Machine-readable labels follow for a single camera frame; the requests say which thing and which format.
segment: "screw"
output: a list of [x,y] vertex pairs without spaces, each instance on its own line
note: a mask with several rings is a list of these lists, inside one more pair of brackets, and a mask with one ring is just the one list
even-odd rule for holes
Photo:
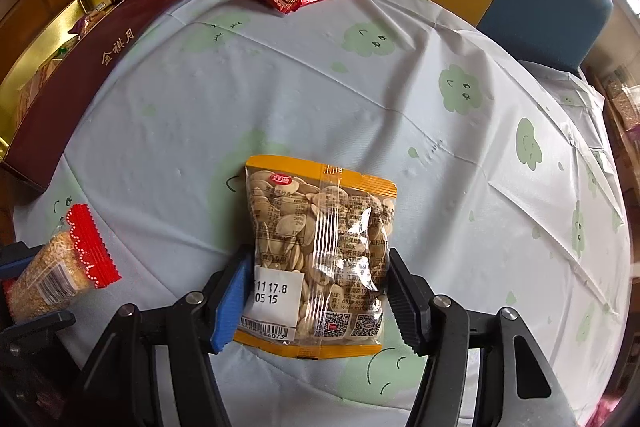
[[500,310],[500,313],[505,319],[510,321],[514,321],[515,319],[518,318],[518,312],[513,308],[502,308]]
[[433,303],[439,308],[448,308],[451,306],[451,299],[446,295],[436,295],[433,298]]
[[118,315],[120,317],[130,317],[136,311],[136,307],[133,304],[123,304],[118,309]]
[[204,295],[201,292],[191,292],[187,293],[184,300],[186,300],[188,304],[200,304],[204,301]]

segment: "printed chinese characters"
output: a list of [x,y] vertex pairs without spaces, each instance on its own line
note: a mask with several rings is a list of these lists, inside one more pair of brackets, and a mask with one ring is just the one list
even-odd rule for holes
[[111,60],[113,60],[113,57],[111,57],[111,54],[116,54],[118,55],[123,49],[124,47],[129,44],[135,37],[133,35],[133,31],[131,30],[131,28],[129,28],[125,33],[124,36],[126,37],[127,41],[123,41],[122,38],[117,39],[114,43],[113,43],[113,47],[111,48],[110,52],[104,52],[102,54],[102,64],[107,66],[109,64],[109,62],[111,62]]

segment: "barcode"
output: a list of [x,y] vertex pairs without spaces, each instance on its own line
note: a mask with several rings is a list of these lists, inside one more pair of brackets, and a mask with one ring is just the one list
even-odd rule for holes
[[36,288],[49,305],[63,304],[76,295],[76,288],[64,263],[56,264],[37,284]]
[[277,324],[254,321],[244,316],[240,317],[240,327],[276,341],[291,341],[296,331]]

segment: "red logo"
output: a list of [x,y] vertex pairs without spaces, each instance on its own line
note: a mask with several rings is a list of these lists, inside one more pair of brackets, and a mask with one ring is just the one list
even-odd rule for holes
[[269,179],[276,185],[290,185],[292,182],[291,176],[286,174],[272,174]]

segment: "blue gripper pad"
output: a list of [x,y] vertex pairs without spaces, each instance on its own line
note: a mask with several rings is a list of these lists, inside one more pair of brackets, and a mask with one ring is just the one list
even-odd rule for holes
[[0,247],[0,281],[18,277],[43,246],[29,248],[18,241]]
[[233,340],[249,294],[248,288],[253,287],[254,284],[252,269],[251,259],[245,257],[236,268],[236,272],[231,277],[226,291],[220,299],[210,338],[214,353],[222,351],[222,348]]

